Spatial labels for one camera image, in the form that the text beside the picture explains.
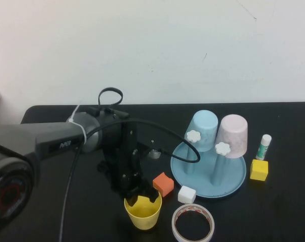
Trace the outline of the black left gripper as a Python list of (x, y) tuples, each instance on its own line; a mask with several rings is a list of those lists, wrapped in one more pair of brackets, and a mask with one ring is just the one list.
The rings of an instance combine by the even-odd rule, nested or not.
[(154, 203), (159, 192), (143, 176), (141, 157), (148, 154), (148, 147), (138, 142), (137, 124), (130, 121), (128, 113), (111, 108), (103, 108), (97, 118), (101, 126), (108, 125), (99, 131), (104, 160), (98, 171), (130, 206), (135, 205), (138, 196)]

